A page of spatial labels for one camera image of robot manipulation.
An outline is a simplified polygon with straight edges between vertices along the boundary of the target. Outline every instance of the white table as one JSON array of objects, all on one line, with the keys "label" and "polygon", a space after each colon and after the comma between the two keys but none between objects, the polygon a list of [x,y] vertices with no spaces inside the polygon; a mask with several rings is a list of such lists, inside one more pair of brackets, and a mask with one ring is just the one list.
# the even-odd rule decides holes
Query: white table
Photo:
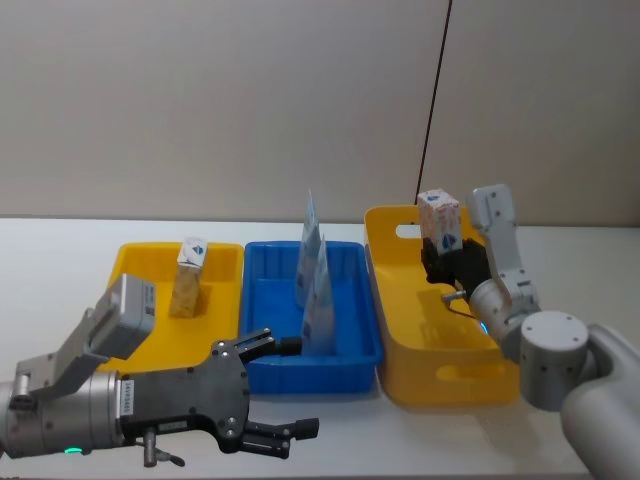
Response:
[{"label": "white table", "polygon": [[[362,242],[362,225],[323,225],[330,240]],[[103,292],[119,246],[187,235],[245,244],[299,239],[299,224],[0,219],[0,378],[15,363],[58,348]],[[640,230],[518,229],[542,305],[609,324],[640,345]],[[379,390],[357,397],[259,398],[251,418],[320,417],[315,440],[294,442],[288,461],[223,455],[202,432],[159,437],[183,469],[142,466],[139,447],[0,460],[0,477],[588,478],[564,440],[558,415],[523,402],[502,408],[409,412]]]}]

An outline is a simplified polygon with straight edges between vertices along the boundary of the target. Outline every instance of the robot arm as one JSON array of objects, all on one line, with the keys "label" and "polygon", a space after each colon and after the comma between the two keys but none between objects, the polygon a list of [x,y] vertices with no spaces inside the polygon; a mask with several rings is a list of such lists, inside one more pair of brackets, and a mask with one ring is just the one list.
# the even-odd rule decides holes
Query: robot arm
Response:
[{"label": "robot arm", "polygon": [[478,188],[467,197],[483,248],[465,240],[438,255],[425,240],[422,260],[430,282],[459,290],[503,355],[520,365],[520,391],[534,407],[560,411],[567,440],[595,478],[640,477],[640,353],[617,332],[573,315],[540,311],[522,266],[511,192]]},{"label": "robot arm", "polygon": [[11,458],[131,445],[144,465],[184,461],[156,447],[156,436],[203,430],[221,451],[287,458],[292,438],[317,436],[317,419],[273,426],[251,422],[245,365],[263,355],[298,355],[299,338],[276,343],[269,329],[216,342],[202,364],[120,375],[96,372],[111,356],[128,358],[155,319],[154,286],[121,276],[56,353],[19,362],[0,383],[0,455]]}]

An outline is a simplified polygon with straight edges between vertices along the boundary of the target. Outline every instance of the blue plastic tray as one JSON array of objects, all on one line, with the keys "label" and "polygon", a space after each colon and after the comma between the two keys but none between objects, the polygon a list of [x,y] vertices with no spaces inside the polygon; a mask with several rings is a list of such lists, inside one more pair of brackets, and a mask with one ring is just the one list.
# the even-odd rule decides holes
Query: blue plastic tray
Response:
[{"label": "blue plastic tray", "polygon": [[[300,242],[245,247],[240,334],[265,327],[276,338],[298,336],[303,310],[294,301]],[[253,393],[356,393],[371,389],[382,345],[364,248],[327,242],[336,318],[336,354],[263,357],[248,364]]]}]

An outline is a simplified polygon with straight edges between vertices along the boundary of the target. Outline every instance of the gray wall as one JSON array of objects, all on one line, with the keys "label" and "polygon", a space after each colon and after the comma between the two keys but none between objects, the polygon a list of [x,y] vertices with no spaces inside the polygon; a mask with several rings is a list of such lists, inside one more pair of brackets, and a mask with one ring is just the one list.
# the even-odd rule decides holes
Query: gray wall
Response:
[{"label": "gray wall", "polygon": [[[410,203],[447,5],[0,2],[0,215]],[[504,181],[523,223],[640,224],[638,25],[631,1],[453,0],[422,189]]]}]

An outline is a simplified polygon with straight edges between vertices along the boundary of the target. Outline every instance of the yellow bin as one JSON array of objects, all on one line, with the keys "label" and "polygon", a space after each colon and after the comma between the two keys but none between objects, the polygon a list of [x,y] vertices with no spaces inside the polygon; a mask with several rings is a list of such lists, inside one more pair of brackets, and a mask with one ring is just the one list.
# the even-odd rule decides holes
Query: yellow bin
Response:
[{"label": "yellow bin", "polygon": [[180,243],[130,243],[118,252],[109,285],[122,273],[156,285],[153,331],[128,360],[113,359],[100,370],[122,373],[190,367],[203,362],[214,341],[238,335],[243,248],[209,243],[192,318],[169,316]]},{"label": "yellow bin", "polygon": [[[481,242],[462,209],[462,234]],[[381,206],[365,215],[369,278],[385,349],[378,376],[405,406],[507,403],[518,395],[518,368],[504,360],[478,322],[448,310],[420,260],[422,241],[400,238],[399,225],[419,224],[418,207]],[[469,314],[464,300],[452,309]]]}]

